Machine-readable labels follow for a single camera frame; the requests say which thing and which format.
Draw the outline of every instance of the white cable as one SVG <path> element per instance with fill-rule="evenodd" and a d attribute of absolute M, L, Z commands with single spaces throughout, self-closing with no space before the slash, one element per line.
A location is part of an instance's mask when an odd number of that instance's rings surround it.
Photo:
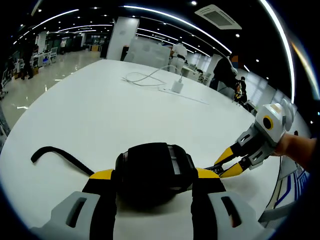
<path fill-rule="evenodd" d="M 126 82 L 128 82 L 128 83 L 132 83 L 132 84 L 134 84 L 134 85 L 142 86 L 142 87 L 151 87 L 151 86 L 161 86 L 161 85 L 165 85 L 165 84 L 167 84 L 166 82 L 164 82 L 164 81 L 162 81 L 162 80 L 160 80 L 160 79 L 157 79 L 157 78 L 155 78 L 155 77 L 152 77 L 151 75 L 153 75 L 153 74 L 155 74 L 156 72 L 158 72 L 159 70 L 162 70 L 162 69 L 167 68 L 167 67 L 174 67 L 175 69 L 178 70 L 178 72 L 180 72 L 180 79 L 179 79 L 178 81 L 179 81 L 179 83 L 181 83 L 181 82 L 182 82 L 182 73 L 181 73 L 181 71 L 180 71 L 176 66 L 174 66 L 174 65 L 167 65 L 167 66 L 160 67 L 159 69 L 155 70 L 154 72 L 150 73 L 149 75 L 146 75 L 146 74 L 143 74 L 143 73 L 140 73 L 140 72 L 130 72 L 130 73 L 128 73 L 125 77 L 122 77 L 122 80 L 124 80 L 124 81 L 126 81 Z M 129 80 L 129 79 L 128 79 L 128 75 L 130 75 L 130 74 L 140 74 L 140 75 L 143 75 L 143 76 L 145 76 L 145 77 L 143 77 L 143 78 L 141 78 L 141 79 L 139 79 L 139 80 Z M 142 81 L 142 80 L 145 80 L 145 79 L 147 79 L 147 78 L 155 79 L 155 80 L 161 82 L 161 84 L 144 85 L 144 84 L 138 84 L 138 83 L 136 83 L 136 82 L 140 82 L 140 81 Z"/>

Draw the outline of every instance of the air conditioning vent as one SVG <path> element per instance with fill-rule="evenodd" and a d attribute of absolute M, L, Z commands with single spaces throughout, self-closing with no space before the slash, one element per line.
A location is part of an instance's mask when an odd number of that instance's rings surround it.
<path fill-rule="evenodd" d="M 199 9 L 195 12 L 195 14 L 209 21 L 221 30 L 242 29 L 242 27 L 235 20 L 233 20 L 228 14 L 213 4 Z"/>

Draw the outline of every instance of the ceiling light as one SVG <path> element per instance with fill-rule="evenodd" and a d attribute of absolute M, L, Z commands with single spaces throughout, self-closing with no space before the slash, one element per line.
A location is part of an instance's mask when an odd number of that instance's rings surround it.
<path fill-rule="evenodd" d="M 71 10 L 71 11 L 66 11 L 66 12 L 63 12 L 63 13 L 58 14 L 58 15 L 56 15 L 56 16 L 50 17 L 50 18 L 48 18 L 47 20 L 39 23 L 37 26 L 34 26 L 32 29 L 35 29 L 36 27 L 39 27 L 40 25 L 42 25 L 42 24 L 44 24 L 44 23 L 46 23 L 46 22 L 48 22 L 48 21 L 50 21 L 50 20 L 52 20 L 52 19 L 55 19 L 55 18 L 57 18 L 57 17 L 60 17 L 60 16 L 62 16 L 62 15 L 65 15 L 65 14 L 70 14 L 70 13 L 73 13 L 73 12 L 76 12 L 76 11 L 79 11 L 79 9 L 75 9 L 75 10 Z"/>
<path fill-rule="evenodd" d="M 231 50 L 229 50 L 225 45 L 223 45 L 220 41 L 218 41 L 216 38 L 214 38 L 213 36 L 211 36 L 209 33 L 205 32 L 204 30 L 202 30 L 201 28 L 191 24 L 190 22 L 188 21 L 185 21 L 181 18 L 178 18 L 176 16 L 173 16 L 173 15 L 170 15 L 168 13 L 165 13 L 165 12 L 161 12 L 161 11 L 157 11 L 157 10 L 153 10 L 153 9 L 149 9 L 149 8 L 145 8 L 145 7 L 139 7 L 139 6 L 128 6 L 128 5 L 124 5 L 123 6 L 124 8 L 130 8 L 130 9 L 139 9 L 139 10 L 145 10 L 145 11 L 149 11 L 149 12 L 153 12 L 153 13 L 157 13 L 157 14 L 161 14 L 161 15 L 164 15 L 164 16 L 167 16 L 169 18 L 172 18 L 172 19 L 175 19 L 175 20 L 178 20 L 184 24 L 187 24 L 189 25 L 190 27 L 194 28 L 194 29 L 197 29 L 198 31 L 200 31 L 201 33 L 207 35 L 209 38 L 213 39 L 214 41 L 216 41 L 218 44 L 220 44 L 223 48 L 225 48 L 230 54 L 232 53 Z"/>
<path fill-rule="evenodd" d="M 190 46 L 190 47 L 198 50 L 200 53 L 203 53 L 204 55 L 210 57 L 210 55 L 209 55 L 209 54 L 206 54 L 204 51 L 201 51 L 201 50 L 199 50 L 198 48 L 196 48 L 196 47 L 194 47 L 194 46 L 192 46 L 192 45 L 190 45 L 190 44 L 188 44 L 188 43 L 186 43 L 186 42 L 184 42 L 184 41 L 183 41 L 182 43 L 185 44 L 185 45 L 188 45 L 188 46 Z"/>
<path fill-rule="evenodd" d="M 95 31 L 97 31 L 97 30 L 85 30 L 85 31 L 75 31 L 74 33 L 75 34 L 80 34 L 80 33 L 84 33 L 84 32 L 95 32 Z"/>
<path fill-rule="evenodd" d="M 249 71 L 249 69 L 246 67 L 246 65 L 243 65 L 243 66 L 244 66 L 245 70 L 247 70 L 247 71 L 250 73 L 250 71 Z"/>
<path fill-rule="evenodd" d="M 285 31 L 283 30 L 275 12 L 272 10 L 272 8 L 270 7 L 270 5 L 267 3 L 266 0 L 260 0 L 260 2 L 265 7 L 266 11 L 269 13 L 276 28 L 278 29 L 279 34 L 282 39 L 282 42 L 283 42 L 283 45 L 284 45 L 284 48 L 285 48 L 285 51 L 286 51 L 286 55 L 287 55 L 288 63 L 289 63 L 289 68 L 290 68 L 290 76 L 291 76 L 291 103 L 293 104 L 295 102 L 296 83 L 295 83 L 294 61 L 292 59 L 289 43 L 286 38 Z"/>
<path fill-rule="evenodd" d="M 147 31 L 147 32 L 150 32 L 150 33 L 154 33 L 154 34 L 159 34 L 159 35 L 162 35 L 162 36 L 165 36 L 167 38 L 170 38 L 170 39 L 173 39 L 173 40 L 176 40 L 178 41 L 178 39 L 172 37 L 172 36 L 168 36 L 168 35 L 164 35 L 162 33 L 159 33 L 159 32 L 156 32 L 156 31 L 151 31 L 151 30 L 147 30 L 147 29 L 144 29 L 144 28 L 138 28 L 138 30 L 143 30 L 143 31 Z"/>
<path fill-rule="evenodd" d="M 74 27 L 69 27 L 69 28 L 65 28 L 65 29 L 61 29 L 58 32 L 62 32 L 65 30 L 70 30 L 70 29 L 80 29 L 80 28 L 85 28 L 85 27 L 111 27 L 112 25 L 110 24 L 96 24 L 96 25 L 83 25 L 83 26 L 74 26 Z"/>
<path fill-rule="evenodd" d="M 140 35 L 140 36 L 144 36 L 144 37 L 147 37 L 147 38 L 152 38 L 152 39 L 157 39 L 157 40 L 159 40 L 159 41 L 163 41 L 163 42 L 166 42 L 166 43 L 168 43 L 168 44 L 173 44 L 172 42 L 169 42 L 169 41 L 166 41 L 166 40 L 162 40 L 162 39 L 160 39 L 160 38 L 157 38 L 157 37 L 154 37 L 154 36 L 148 36 L 148 35 L 144 35 L 144 34 L 140 34 L 140 33 L 136 33 L 137 35 Z"/>

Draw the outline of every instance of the black strap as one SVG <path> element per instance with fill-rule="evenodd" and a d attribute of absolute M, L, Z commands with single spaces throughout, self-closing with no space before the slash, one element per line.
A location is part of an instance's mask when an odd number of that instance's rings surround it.
<path fill-rule="evenodd" d="M 88 167 L 86 167 L 82 162 L 80 162 L 78 159 L 76 159 L 71 154 L 67 153 L 64 150 L 61 150 L 59 148 L 53 147 L 53 146 L 44 146 L 39 148 L 31 157 L 31 161 L 35 163 L 39 158 L 41 158 L 42 155 L 53 152 L 56 154 L 61 155 L 66 160 L 68 160 L 70 163 L 75 165 L 78 169 L 82 170 L 84 173 L 86 173 L 88 176 L 91 176 L 95 172 L 90 170 Z"/>
<path fill-rule="evenodd" d="M 177 57 L 180 58 L 180 59 L 186 60 L 186 58 L 184 56 L 180 55 L 180 54 L 178 54 Z"/>

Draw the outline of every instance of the yellow plastic part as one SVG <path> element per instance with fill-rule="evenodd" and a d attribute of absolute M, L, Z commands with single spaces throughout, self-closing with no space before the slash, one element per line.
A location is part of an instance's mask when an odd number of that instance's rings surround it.
<path fill-rule="evenodd" d="M 198 177 L 200 179 L 219 179 L 219 175 L 216 174 L 213 171 L 203 169 L 203 168 L 198 168 L 196 167 L 196 170 L 198 171 Z"/>
<path fill-rule="evenodd" d="M 266 128 L 267 130 L 271 130 L 274 128 L 274 122 L 272 121 L 271 117 L 269 117 L 268 115 L 265 115 L 263 118 L 269 119 L 271 127 L 270 128 Z"/>
<path fill-rule="evenodd" d="M 111 179 L 111 173 L 113 169 L 108 169 L 104 171 L 97 171 L 96 173 L 92 174 L 89 179 Z"/>
<path fill-rule="evenodd" d="M 233 155 L 234 153 L 232 152 L 231 148 L 228 147 L 222 154 L 221 156 L 218 158 L 218 160 L 214 163 L 215 165 L 218 164 L 219 162 L 221 162 L 222 160 L 225 160 L 227 157 L 230 157 L 231 155 Z"/>
<path fill-rule="evenodd" d="M 243 171 L 244 170 L 242 169 L 240 164 L 236 163 L 235 165 L 230 167 L 228 170 L 226 170 L 224 173 L 222 173 L 220 175 L 220 178 L 229 178 L 229 177 L 237 176 L 243 173 Z"/>

